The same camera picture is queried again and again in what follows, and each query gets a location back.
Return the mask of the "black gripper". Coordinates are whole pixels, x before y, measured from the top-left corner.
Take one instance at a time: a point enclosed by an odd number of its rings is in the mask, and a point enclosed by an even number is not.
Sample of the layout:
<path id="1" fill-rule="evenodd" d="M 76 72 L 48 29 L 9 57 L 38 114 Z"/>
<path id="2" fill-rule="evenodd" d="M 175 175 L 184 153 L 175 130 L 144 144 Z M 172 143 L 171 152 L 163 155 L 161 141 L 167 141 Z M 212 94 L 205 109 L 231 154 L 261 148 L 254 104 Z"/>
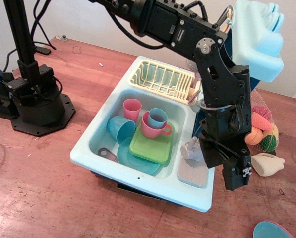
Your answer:
<path id="1" fill-rule="evenodd" d="M 251 132 L 250 103 L 210 107 L 201 102 L 200 108 L 205 113 L 200 143 L 207 167 L 223 164 L 227 190 L 247 186 L 252 166 L 244 137 Z"/>

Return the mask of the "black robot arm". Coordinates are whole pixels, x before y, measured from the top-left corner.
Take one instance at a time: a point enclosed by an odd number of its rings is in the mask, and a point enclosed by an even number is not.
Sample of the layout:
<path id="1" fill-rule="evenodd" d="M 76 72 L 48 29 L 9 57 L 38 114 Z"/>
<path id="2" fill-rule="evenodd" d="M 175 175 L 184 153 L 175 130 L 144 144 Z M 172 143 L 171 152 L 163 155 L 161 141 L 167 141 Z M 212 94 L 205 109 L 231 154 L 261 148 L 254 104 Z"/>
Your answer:
<path id="1" fill-rule="evenodd" d="M 208 21 L 201 1 L 102 0 L 112 19 L 128 21 L 137 36 L 149 36 L 196 63 L 201 76 L 205 119 L 198 138 L 207 167 L 223 166 L 227 190 L 248 185 L 251 157 L 245 137 L 251 132 L 248 66 L 232 62 L 221 21 Z"/>

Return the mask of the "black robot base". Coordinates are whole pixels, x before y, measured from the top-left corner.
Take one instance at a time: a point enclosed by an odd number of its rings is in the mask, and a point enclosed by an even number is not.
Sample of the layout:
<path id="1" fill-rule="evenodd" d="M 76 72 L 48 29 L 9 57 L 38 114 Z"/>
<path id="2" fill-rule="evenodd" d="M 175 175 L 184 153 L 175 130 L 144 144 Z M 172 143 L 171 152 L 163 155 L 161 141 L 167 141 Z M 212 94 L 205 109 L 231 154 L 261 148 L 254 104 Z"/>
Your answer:
<path id="1" fill-rule="evenodd" d="M 14 130 L 37 137 L 64 129 L 76 112 L 53 70 L 44 64 L 39 74 L 42 84 L 35 85 L 0 70 L 0 117 Z"/>

